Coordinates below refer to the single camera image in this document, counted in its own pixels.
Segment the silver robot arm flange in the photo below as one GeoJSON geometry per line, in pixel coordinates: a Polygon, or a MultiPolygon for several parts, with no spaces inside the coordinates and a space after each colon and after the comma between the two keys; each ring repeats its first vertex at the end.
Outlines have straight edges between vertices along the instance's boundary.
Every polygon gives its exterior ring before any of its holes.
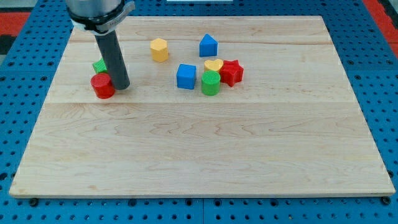
{"type": "Polygon", "coordinates": [[[135,10],[135,1],[125,0],[66,0],[72,24],[94,35],[106,35],[135,10]]]}

